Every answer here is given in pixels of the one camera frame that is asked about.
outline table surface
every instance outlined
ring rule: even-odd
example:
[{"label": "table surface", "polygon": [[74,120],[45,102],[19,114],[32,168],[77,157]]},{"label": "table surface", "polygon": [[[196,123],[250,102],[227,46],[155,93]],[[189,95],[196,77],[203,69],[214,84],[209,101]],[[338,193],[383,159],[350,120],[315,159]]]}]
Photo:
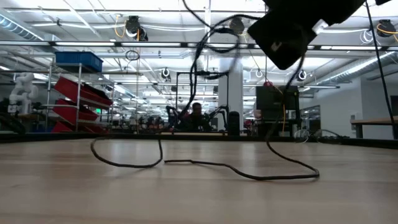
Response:
[{"label": "table surface", "polygon": [[[398,122],[398,116],[394,116],[394,121]],[[372,123],[382,123],[391,124],[390,118],[378,118],[378,119],[362,119],[362,120],[351,120],[351,124],[372,124]]]},{"label": "table surface", "polygon": [[[0,223],[397,223],[398,151],[272,143],[318,168],[318,181],[257,182],[224,167],[97,161],[89,139],[0,144]],[[163,141],[165,159],[226,162],[254,175],[309,174],[263,142]],[[145,164],[156,141],[97,142],[113,161]]]}]

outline man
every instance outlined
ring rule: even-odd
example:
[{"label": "man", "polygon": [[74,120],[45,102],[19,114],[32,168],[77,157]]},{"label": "man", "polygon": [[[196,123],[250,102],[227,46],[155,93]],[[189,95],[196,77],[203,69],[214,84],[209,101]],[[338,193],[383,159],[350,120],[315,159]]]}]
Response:
[{"label": "man", "polygon": [[184,119],[184,126],[187,131],[198,131],[203,128],[204,131],[211,131],[209,123],[201,114],[201,104],[192,104],[192,113]]}]

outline black monitor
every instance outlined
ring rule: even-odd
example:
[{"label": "black monitor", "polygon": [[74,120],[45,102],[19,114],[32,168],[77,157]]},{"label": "black monitor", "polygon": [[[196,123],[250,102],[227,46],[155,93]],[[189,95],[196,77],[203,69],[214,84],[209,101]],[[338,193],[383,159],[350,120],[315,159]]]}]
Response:
[{"label": "black monitor", "polygon": [[[263,119],[276,119],[281,114],[282,94],[273,86],[256,87],[256,109],[261,110]],[[285,109],[299,110],[299,89],[297,86],[291,86],[285,95]]]}]

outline black cable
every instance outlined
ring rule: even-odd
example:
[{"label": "black cable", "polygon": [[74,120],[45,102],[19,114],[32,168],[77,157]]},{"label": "black cable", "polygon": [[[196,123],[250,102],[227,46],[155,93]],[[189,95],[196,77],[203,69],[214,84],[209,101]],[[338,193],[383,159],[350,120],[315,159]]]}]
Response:
[{"label": "black cable", "polygon": [[369,4],[368,4],[367,0],[365,1],[365,4],[366,4],[366,10],[368,11],[369,23],[371,25],[371,32],[372,32],[372,36],[373,36],[374,48],[376,49],[376,56],[377,56],[377,62],[379,64],[380,77],[381,77],[381,81],[382,81],[382,84],[383,84],[384,97],[386,99],[387,109],[388,109],[388,113],[389,113],[389,116],[390,116],[390,119],[391,119],[392,135],[394,136],[394,139],[398,139],[398,127],[396,125],[396,122],[394,121],[394,116],[392,115],[389,95],[388,95],[388,91],[387,91],[386,79],[384,78],[383,67],[382,67],[381,61],[380,61],[379,47],[377,46],[377,40],[376,40],[376,35],[374,33],[372,15],[371,15],[371,11],[369,9]]},{"label": "black cable", "polygon": [[[196,14],[187,6],[185,0],[183,0],[183,3],[184,3],[184,6],[187,8],[187,10],[190,11],[191,14],[192,14],[193,16],[195,16],[195,17],[196,17],[200,22],[202,22],[205,26],[210,27],[210,30],[209,30],[208,33],[202,38],[202,40],[197,44],[197,50],[196,50],[196,52],[195,52],[195,58],[194,58],[194,61],[193,61],[193,63],[192,63],[191,69],[190,69],[190,86],[191,86],[191,89],[190,89],[190,93],[191,93],[191,94],[190,94],[190,99],[189,99],[188,104],[186,105],[186,107],[185,107],[185,108],[183,109],[183,111],[180,113],[180,116],[178,117],[179,119],[180,119],[180,117],[182,117],[182,116],[185,114],[186,111],[188,111],[188,109],[189,109],[189,107],[190,107],[190,104],[191,104],[191,102],[193,101],[193,99],[194,99],[194,97],[195,97],[195,95],[196,95],[196,90],[197,90],[197,77],[198,77],[198,75],[197,75],[197,73],[198,73],[198,71],[197,71],[197,60],[199,59],[202,50],[203,50],[205,47],[208,47],[208,48],[211,49],[212,51],[217,52],[217,53],[219,53],[219,54],[224,54],[224,53],[228,53],[228,52],[230,52],[230,51],[232,51],[232,50],[236,50],[234,60],[233,60],[233,62],[232,62],[232,64],[231,64],[229,70],[226,71],[226,72],[221,72],[220,74],[217,74],[217,75],[212,75],[212,76],[207,75],[207,76],[205,76],[205,78],[206,78],[206,79],[209,79],[209,80],[218,79],[218,78],[221,78],[221,77],[226,76],[226,75],[228,76],[228,75],[229,75],[229,71],[233,69],[233,67],[235,66],[235,64],[236,64],[236,62],[237,62],[237,60],[238,60],[238,57],[239,57],[239,43],[240,43],[240,42],[239,42],[239,36],[238,36],[232,29],[230,29],[230,28],[226,28],[226,27],[216,28],[216,27],[217,27],[217,26],[220,26],[222,23],[224,23],[224,22],[226,22],[226,21],[228,21],[228,20],[230,20],[230,19],[233,19],[233,18],[235,18],[235,17],[243,17],[243,18],[248,18],[248,19],[260,19],[259,17],[247,16],[247,15],[244,15],[244,14],[237,14],[237,15],[229,16],[229,17],[227,17],[226,19],[223,19],[222,21],[218,22],[218,23],[215,24],[214,26],[210,26],[210,25],[208,25],[205,21],[203,21],[198,15],[196,15]],[[208,38],[210,38],[210,37],[211,37],[213,34],[215,34],[215,33],[220,33],[220,34],[231,34],[231,35],[236,36],[236,37],[237,37],[236,44],[235,44],[233,47],[229,48],[229,49],[217,49],[217,48],[214,48],[214,47],[212,47],[212,46],[207,45],[206,43],[207,43]],[[304,55],[301,57],[300,63],[299,63],[299,65],[298,65],[298,67],[297,67],[295,73],[291,76],[291,78],[289,79],[289,81],[288,81],[287,84],[286,84],[286,87],[285,87],[284,92],[283,92],[283,95],[282,95],[282,101],[281,101],[281,104],[280,104],[280,105],[281,105],[280,111],[282,111],[282,105],[284,105],[284,102],[285,102],[284,96],[285,96],[285,94],[287,93],[287,90],[289,89],[290,85],[292,84],[293,79],[294,79],[294,78],[299,74],[299,72],[301,71],[303,62],[304,62]],[[192,164],[203,164],[203,165],[213,165],[213,166],[224,166],[224,167],[230,168],[230,169],[233,170],[235,173],[237,173],[237,174],[239,174],[239,175],[241,175],[241,176],[243,176],[243,177],[246,177],[246,178],[249,178],[249,179],[254,179],[254,180],[292,180],[292,179],[319,178],[320,174],[319,174],[319,171],[318,171],[316,168],[314,168],[314,167],[312,167],[312,166],[310,166],[310,165],[307,165],[307,164],[305,164],[305,163],[303,163],[303,162],[297,161],[297,160],[295,160],[295,159],[291,159],[291,158],[285,157],[285,156],[283,156],[282,154],[280,154],[280,153],[278,153],[277,151],[275,151],[275,149],[273,149],[273,148],[271,147],[271,145],[269,144],[269,139],[270,139],[271,134],[274,132],[274,130],[275,130],[277,124],[279,123],[279,119],[280,119],[280,114],[278,115],[278,118],[276,119],[275,123],[272,125],[272,127],[270,128],[270,130],[269,130],[268,133],[267,133],[267,136],[266,136],[266,143],[267,143],[268,148],[269,148],[274,154],[276,154],[277,156],[279,156],[279,157],[281,157],[281,158],[283,158],[283,159],[285,159],[285,160],[287,160],[287,161],[290,161],[290,162],[293,162],[293,163],[296,163],[296,164],[300,164],[301,166],[304,166],[304,167],[306,167],[306,168],[308,168],[308,169],[314,171],[314,174],[306,174],[306,175],[278,175],[278,176],[264,176],[264,177],[261,177],[261,176],[255,176],[255,175],[245,174],[244,172],[241,172],[241,171],[237,170],[237,168],[235,168],[235,167],[233,167],[233,166],[231,166],[231,165],[229,165],[229,164],[223,164],[223,163],[205,162],[205,161],[194,161],[194,160],[190,160],[190,159],[185,159],[185,160],[167,160],[167,161],[164,161],[164,162],[165,162],[165,163],[173,163],[173,162],[191,162]],[[105,163],[107,163],[107,164],[109,164],[109,165],[112,165],[112,166],[118,166],[118,167],[132,167],[132,168],[150,168],[150,167],[156,166],[156,165],[162,160],[162,158],[163,158],[163,149],[162,149],[160,137],[159,137],[159,139],[158,139],[158,142],[159,142],[159,151],[160,151],[160,159],[159,159],[157,162],[153,163],[153,164],[141,165],[141,166],[129,165],[129,164],[118,164],[118,163],[111,162],[111,161],[108,161],[108,160],[106,160],[106,159],[100,157],[100,156],[96,153],[96,151],[95,151],[95,149],[94,149],[94,143],[95,143],[97,140],[99,140],[99,139],[95,139],[95,140],[91,143],[91,151],[93,152],[94,156],[95,156],[97,159],[99,159],[100,161],[105,162]]]},{"label": "black cable", "polygon": [[[137,55],[137,57],[131,57],[131,54],[134,53]],[[138,59],[140,59],[140,55],[138,52],[136,52],[135,50],[129,50],[126,52],[126,54],[124,55],[126,57],[126,59],[129,61],[129,63],[127,63],[127,67],[126,67],[126,74],[129,73],[129,65],[131,62],[136,61]]]},{"label": "black cable", "polygon": [[[187,10],[191,12],[191,14],[193,14],[193,15],[194,15],[200,22],[202,22],[205,26],[210,27],[206,22],[204,22],[202,19],[200,19],[200,17],[199,17],[198,15],[196,15],[196,14],[187,6],[187,4],[185,3],[185,0],[183,0],[183,3],[184,3],[184,5],[185,5],[185,7],[187,8]],[[213,27],[210,27],[210,31],[209,31],[209,33],[208,33],[209,35],[204,36],[204,38],[202,39],[202,41],[198,43],[197,51],[196,51],[196,53],[195,53],[195,59],[194,59],[194,62],[193,62],[193,64],[192,64],[192,67],[191,67],[191,70],[190,70],[190,83],[191,83],[191,87],[193,87],[193,90],[192,90],[192,88],[191,88],[191,98],[190,98],[190,101],[188,102],[188,105],[185,107],[185,109],[184,109],[183,111],[188,110],[188,108],[189,108],[189,106],[190,106],[190,103],[192,102],[192,99],[195,97],[197,80],[196,80],[196,76],[195,76],[195,83],[192,84],[192,72],[193,72],[194,70],[195,70],[195,72],[196,72],[196,68],[197,68],[196,61],[197,61],[197,59],[199,58],[200,53],[201,53],[201,51],[203,50],[203,48],[204,48],[204,46],[205,46],[205,41],[207,40],[207,37],[209,37],[209,36],[213,35],[215,32],[218,32],[218,31],[219,31],[218,29],[215,29],[215,27],[217,27],[218,25],[220,25],[220,24],[224,23],[225,21],[228,21],[229,19],[232,19],[232,18],[234,18],[234,17],[246,17],[246,15],[240,15],[240,14],[238,14],[238,15],[230,16],[230,17],[228,17],[228,18],[226,18],[226,19],[223,19],[222,21],[220,21],[219,23],[217,23],[217,24],[214,25]],[[221,30],[221,31],[222,31],[221,33],[229,33],[229,34],[233,34],[233,35],[238,36],[237,34],[235,34],[235,33],[233,32],[233,30],[231,30],[231,29],[229,29],[229,28],[225,28],[225,27],[224,27],[224,28],[222,28],[222,29],[224,29],[224,30]],[[212,49],[212,48],[210,48],[210,49],[213,50],[213,51],[215,51],[215,52],[221,53],[221,54],[222,54],[222,53],[226,53],[226,52],[230,52],[230,51],[236,49],[236,50],[237,50],[236,52],[237,52],[237,54],[238,54],[238,53],[239,53],[239,36],[238,36],[238,40],[237,40],[236,43],[237,43],[237,44],[236,44],[234,47],[232,47],[232,48],[230,48],[230,49],[227,49],[227,50],[218,50],[218,49]],[[230,70],[234,67],[234,65],[235,65],[235,63],[236,63],[237,57],[238,57],[238,55],[236,56],[236,58],[234,59],[234,62],[233,62],[232,65],[230,66]],[[280,105],[281,105],[280,111],[282,111],[282,105],[284,105],[284,102],[285,102],[284,96],[286,95],[287,90],[288,90],[289,87],[291,86],[291,84],[292,84],[294,78],[295,78],[295,77],[299,74],[299,72],[301,71],[301,68],[302,68],[302,66],[303,66],[303,63],[304,63],[304,55],[301,57],[300,63],[299,63],[299,65],[298,65],[298,67],[297,67],[295,73],[291,76],[291,78],[289,79],[289,81],[287,82],[287,84],[286,84],[286,86],[285,86],[285,89],[284,89],[284,92],[283,92],[283,95],[282,95],[282,101],[281,101],[281,104],[280,104]],[[278,123],[279,123],[279,119],[280,119],[280,114],[278,115],[278,117],[277,117],[275,123],[272,125],[272,127],[270,128],[270,130],[268,130],[268,133],[267,133],[267,136],[266,136],[266,143],[267,143],[268,148],[269,148],[274,154],[276,154],[277,156],[279,156],[279,157],[285,159],[286,161],[293,162],[293,163],[296,163],[296,164],[300,164],[301,166],[304,166],[304,167],[306,167],[306,168],[308,168],[308,169],[314,171],[314,174],[307,174],[307,175],[282,175],[282,176],[278,175],[278,176],[263,176],[263,177],[261,177],[261,176],[255,176],[255,175],[245,174],[244,172],[241,172],[241,171],[237,170],[235,167],[233,167],[233,166],[231,166],[231,165],[229,165],[229,164],[223,164],[223,163],[205,162],[205,161],[194,161],[194,160],[191,160],[191,159],[185,159],[185,160],[167,160],[167,161],[164,161],[164,162],[165,162],[165,163],[190,162],[190,163],[192,163],[192,164],[203,164],[203,165],[213,165],[213,166],[224,166],[224,167],[230,168],[230,169],[233,170],[235,173],[237,173],[237,174],[239,174],[239,175],[241,175],[241,176],[243,176],[243,177],[246,177],[246,178],[249,178],[249,179],[253,179],[253,180],[292,180],[292,179],[319,178],[320,174],[319,174],[319,171],[318,171],[316,168],[314,168],[314,167],[312,167],[312,166],[310,166],[310,165],[307,165],[307,164],[305,164],[305,163],[303,163],[303,162],[300,162],[300,161],[298,161],[298,160],[285,157],[285,156],[283,156],[282,154],[280,154],[280,153],[278,153],[277,151],[275,151],[274,148],[272,148],[272,146],[271,146],[270,143],[269,143],[269,139],[270,139],[271,134],[274,132],[275,128],[277,127],[277,125],[278,125]]]},{"label": "black cable", "polygon": [[158,143],[159,143],[160,158],[159,158],[156,162],[154,162],[154,163],[152,163],[152,164],[148,164],[148,165],[133,165],[133,164],[120,164],[120,163],[117,163],[117,162],[109,161],[109,160],[107,160],[107,159],[104,159],[104,158],[101,157],[100,155],[98,155],[98,153],[95,151],[95,148],[94,148],[94,145],[95,145],[95,142],[96,142],[96,141],[99,141],[99,140],[106,140],[106,139],[110,139],[110,137],[99,137],[99,138],[94,139],[94,141],[90,144],[90,148],[91,148],[91,151],[92,151],[92,153],[94,154],[94,156],[95,156],[99,161],[104,162],[104,163],[106,163],[106,164],[109,164],[109,165],[111,165],[111,166],[116,166],[116,167],[128,167],[128,168],[135,168],[135,169],[145,169],[145,168],[154,167],[154,166],[156,166],[157,164],[159,164],[159,163],[163,160],[162,143],[160,142],[160,139],[159,139],[159,140],[158,140]]}]

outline white column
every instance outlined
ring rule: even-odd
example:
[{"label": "white column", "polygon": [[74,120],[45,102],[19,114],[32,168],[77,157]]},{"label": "white column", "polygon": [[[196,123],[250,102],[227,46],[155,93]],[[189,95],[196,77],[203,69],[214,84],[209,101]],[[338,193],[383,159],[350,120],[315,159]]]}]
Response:
[{"label": "white column", "polygon": [[[229,69],[233,58],[220,58],[219,72]],[[227,77],[220,78],[218,85],[218,106],[227,105]],[[238,60],[234,69],[229,73],[229,111],[237,111],[241,118],[241,130],[243,129],[243,66]],[[218,130],[224,129],[222,115],[218,115]]]}]

